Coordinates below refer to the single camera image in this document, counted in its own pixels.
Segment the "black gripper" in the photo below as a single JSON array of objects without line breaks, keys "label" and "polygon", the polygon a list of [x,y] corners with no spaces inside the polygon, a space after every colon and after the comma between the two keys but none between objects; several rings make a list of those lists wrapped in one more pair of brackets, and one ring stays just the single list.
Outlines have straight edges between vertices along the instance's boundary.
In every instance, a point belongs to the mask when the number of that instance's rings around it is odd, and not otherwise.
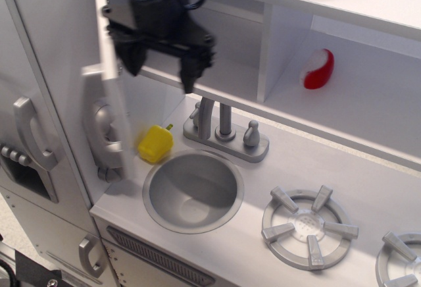
[{"label": "black gripper", "polygon": [[185,93],[192,93],[204,69],[212,66],[214,36],[189,15],[206,0],[128,0],[106,5],[102,15],[124,68],[137,76],[149,49],[180,58]]}]

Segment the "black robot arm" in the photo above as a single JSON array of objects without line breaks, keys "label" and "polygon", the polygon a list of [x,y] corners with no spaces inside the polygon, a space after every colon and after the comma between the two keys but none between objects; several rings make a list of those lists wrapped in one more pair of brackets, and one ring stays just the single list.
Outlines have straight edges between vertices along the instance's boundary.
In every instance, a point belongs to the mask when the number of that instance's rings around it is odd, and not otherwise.
[{"label": "black robot arm", "polygon": [[189,15],[205,1],[126,0],[104,6],[101,12],[109,20],[107,29],[124,68],[137,76],[148,50],[177,57],[184,91],[192,93],[214,55],[214,36]]}]

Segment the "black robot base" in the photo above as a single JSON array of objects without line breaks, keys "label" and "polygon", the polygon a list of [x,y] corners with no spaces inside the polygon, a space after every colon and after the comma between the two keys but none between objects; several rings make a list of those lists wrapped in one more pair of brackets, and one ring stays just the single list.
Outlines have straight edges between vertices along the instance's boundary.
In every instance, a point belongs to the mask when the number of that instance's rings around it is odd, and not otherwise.
[{"label": "black robot base", "polygon": [[1,286],[68,286],[60,271],[51,271],[3,242]]}]

